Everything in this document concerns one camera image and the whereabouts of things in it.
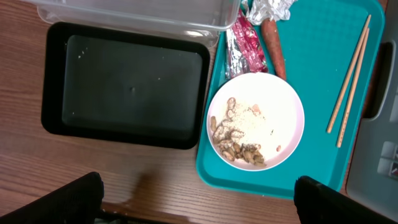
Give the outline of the orange carrot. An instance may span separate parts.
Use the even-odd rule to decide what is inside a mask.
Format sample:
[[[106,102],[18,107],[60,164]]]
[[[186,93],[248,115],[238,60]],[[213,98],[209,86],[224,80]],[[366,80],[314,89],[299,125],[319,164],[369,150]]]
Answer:
[[[270,19],[263,20],[261,24],[261,33],[276,75],[286,80],[285,59],[282,53],[276,21]]]

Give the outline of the wooden chopstick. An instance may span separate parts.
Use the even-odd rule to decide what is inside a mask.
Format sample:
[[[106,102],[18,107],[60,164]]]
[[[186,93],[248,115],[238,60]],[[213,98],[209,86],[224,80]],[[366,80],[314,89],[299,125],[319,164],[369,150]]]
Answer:
[[[348,88],[348,83],[349,83],[349,81],[351,80],[351,76],[352,76],[352,74],[353,74],[354,68],[355,68],[355,66],[356,66],[356,64],[357,64],[357,61],[358,61],[358,59],[359,59],[359,54],[360,54],[360,52],[361,52],[361,50],[362,50],[362,48],[363,48],[364,41],[365,41],[365,39],[366,39],[366,34],[368,33],[368,28],[369,28],[369,23],[370,23],[370,21],[371,21],[371,15],[369,14],[369,15],[367,16],[367,18],[366,18],[366,22],[365,22],[365,24],[364,24],[364,27],[363,27],[362,32],[361,32],[361,35],[360,35],[360,37],[359,37],[358,43],[357,43],[357,45],[356,45],[354,54],[353,54],[353,56],[352,56],[350,65],[349,65],[349,67],[348,67],[348,71],[346,72],[346,76],[345,76],[343,85],[342,85],[342,87],[341,87],[341,90],[340,90],[340,92],[339,92],[339,95],[338,95],[338,98],[337,98],[335,107],[333,108],[333,112],[332,112],[332,114],[331,114],[331,117],[330,117],[330,120],[329,120],[327,129],[326,129],[326,132],[327,132],[328,134],[331,133],[331,131],[332,131],[333,127],[334,127],[334,123],[335,123],[335,121],[336,121],[336,117],[337,117],[337,115],[338,115],[338,113],[339,113],[339,111],[340,111],[343,98],[344,98],[345,93],[346,93],[346,90],[347,90],[347,88]]]
[[[356,61],[353,64],[354,67],[351,69],[351,71],[355,70],[355,73],[354,73],[353,80],[351,82],[351,88],[349,90],[349,95],[348,95],[348,99],[346,102],[345,112],[344,112],[344,116],[343,116],[341,126],[340,126],[340,131],[339,131],[339,135],[338,135],[338,139],[337,139],[337,143],[336,143],[337,148],[340,148],[343,143],[346,126],[348,123],[348,118],[349,118],[349,115],[351,112],[351,107],[353,104],[354,94],[355,94],[356,87],[358,84],[359,74],[360,74],[361,67],[363,64],[363,58],[364,58],[364,53],[366,51],[368,37],[369,37],[369,28],[367,28],[364,32],[362,41],[360,42],[361,45],[359,47],[358,53],[356,54]]]

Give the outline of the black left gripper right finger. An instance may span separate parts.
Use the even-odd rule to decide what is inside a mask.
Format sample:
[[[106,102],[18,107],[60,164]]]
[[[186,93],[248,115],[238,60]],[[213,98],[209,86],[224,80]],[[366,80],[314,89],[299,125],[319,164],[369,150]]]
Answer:
[[[394,223],[306,175],[295,182],[294,205],[301,224]]]

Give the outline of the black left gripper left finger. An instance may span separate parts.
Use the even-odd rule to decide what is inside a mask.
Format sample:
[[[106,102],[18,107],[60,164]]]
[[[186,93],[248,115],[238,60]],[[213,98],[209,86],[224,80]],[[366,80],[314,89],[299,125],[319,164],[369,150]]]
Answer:
[[[1,217],[1,223],[94,223],[104,197],[97,172],[73,182]]]

